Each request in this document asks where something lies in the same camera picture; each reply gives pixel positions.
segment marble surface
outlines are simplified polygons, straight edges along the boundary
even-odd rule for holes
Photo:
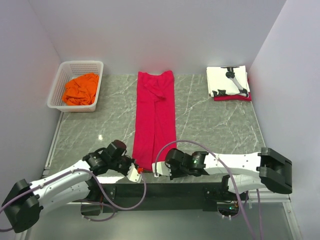
[[[176,136],[179,140],[202,143],[221,154],[247,154],[260,151],[264,141],[251,102],[213,101],[208,96],[205,75],[175,75]],[[49,174],[55,174],[87,153],[106,147],[115,139],[127,145],[131,155],[135,136],[136,75],[103,76],[95,112],[64,113],[51,156]],[[179,143],[191,154],[202,150],[196,145]],[[104,183],[128,183],[121,174],[108,171]],[[217,182],[221,176],[155,178],[147,183]]]

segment white backdrop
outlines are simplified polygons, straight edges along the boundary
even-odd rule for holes
[[[320,2],[287,0],[250,71],[268,146],[293,162],[292,203],[305,240],[320,239]]]
[[[47,97],[60,64],[52,43],[25,0],[0,4],[0,203],[15,182],[41,176],[59,112]],[[9,227],[5,214],[0,228]],[[1,240],[14,232],[0,233]]]
[[[116,74],[247,65],[285,0],[29,0],[62,61]]]

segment folded red cloth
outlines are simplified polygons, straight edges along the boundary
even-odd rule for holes
[[[241,101],[250,102],[252,99],[251,99],[251,93],[249,92],[248,97],[241,96],[241,95],[215,96],[213,100],[215,101],[241,100]]]

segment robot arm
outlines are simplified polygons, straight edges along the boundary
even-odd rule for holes
[[[141,175],[138,174],[134,159],[125,155],[126,148],[123,142],[115,140],[107,148],[87,154],[82,160],[54,175],[30,183],[25,179],[18,181],[2,204],[4,206],[21,193],[30,191],[4,209],[13,230],[16,233],[23,232],[33,226],[40,216],[69,202],[87,198],[92,191],[89,187],[92,185],[89,183],[92,176],[88,172],[75,171],[77,169],[90,171],[96,176],[114,170],[132,182],[140,182]]]
[[[260,188],[268,188],[279,194],[292,193],[292,162],[271,148],[263,147],[261,152],[250,154],[215,155],[216,158],[206,151],[196,151],[189,155],[173,148],[166,155],[165,161],[157,163],[157,172],[170,176],[171,180],[188,175],[228,175],[218,158],[234,174],[239,193]],[[235,193],[230,178],[227,190]]]

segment plastic laundry basket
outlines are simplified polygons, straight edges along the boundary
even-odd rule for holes
[[[65,61],[61,63],[47,101],[48,107],[59,109],[61,112],[94,112],[98,101],[103,69],[104,64],[101,61]],[[78,106],[66,105],[62,101],[62,96],[65,92],[65,84],[72,79],[88,73],[99,75],[94,103],[91,105]]]

